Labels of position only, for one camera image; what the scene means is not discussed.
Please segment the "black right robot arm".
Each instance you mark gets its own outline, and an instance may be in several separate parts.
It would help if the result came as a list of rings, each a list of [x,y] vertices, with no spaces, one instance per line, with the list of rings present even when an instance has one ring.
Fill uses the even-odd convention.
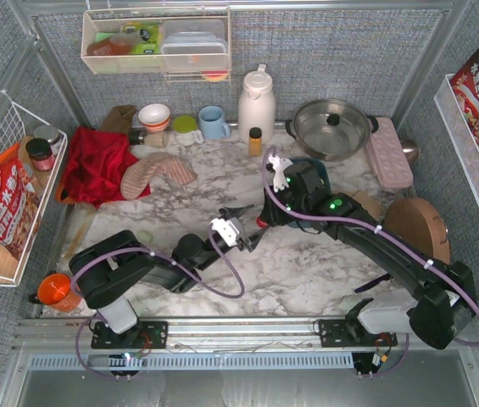
[[[263,173],[265,202],[259,220],[269,227],[297,223],[344,243],[379,265],[416,304],[408,310],[412,332],[444,349],[475,315],[471,269],[414,249],[380,225],[344,193],[332,193],[308,160],[270,158]]]

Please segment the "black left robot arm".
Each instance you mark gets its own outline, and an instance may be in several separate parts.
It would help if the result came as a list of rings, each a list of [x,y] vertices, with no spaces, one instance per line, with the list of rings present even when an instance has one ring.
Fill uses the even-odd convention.
[[[141,280],[172,293],[185,293],[197,284],[205,287],[202,271],[234,248],[249,253],[257,248],[266,228],[248,235],[239,222],[251,208],[221,208],[220,217],[209,224],[207,239],[186,234],[170,256],[154,252],[132,231],[120,231],[73,256],[69,262],[72,289],[109,332],[135,331],[139,317],[125,293]]]

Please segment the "green coffee capsule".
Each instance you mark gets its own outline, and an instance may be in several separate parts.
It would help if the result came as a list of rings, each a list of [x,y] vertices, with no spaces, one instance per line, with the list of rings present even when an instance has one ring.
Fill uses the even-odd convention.
[[[148,245],[153,241],[153,234],[150,231],[140,230],[136,236],[137,239],[144,245]]]

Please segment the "teal plastic storage basket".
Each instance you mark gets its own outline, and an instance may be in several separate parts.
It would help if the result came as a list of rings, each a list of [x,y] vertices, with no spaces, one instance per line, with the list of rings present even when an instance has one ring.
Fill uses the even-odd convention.
[[[319,161],[318,159],[313,159],[308,157],[294,157],[294,158],[291,158],[291,161],[294,164],[300,163],[300,162],[308,162],[312,164],[315,167],[320,179],[323,181],[323,185],[326,188],[331,189],[331,183],[327,174],[327,169],[321,161]]]

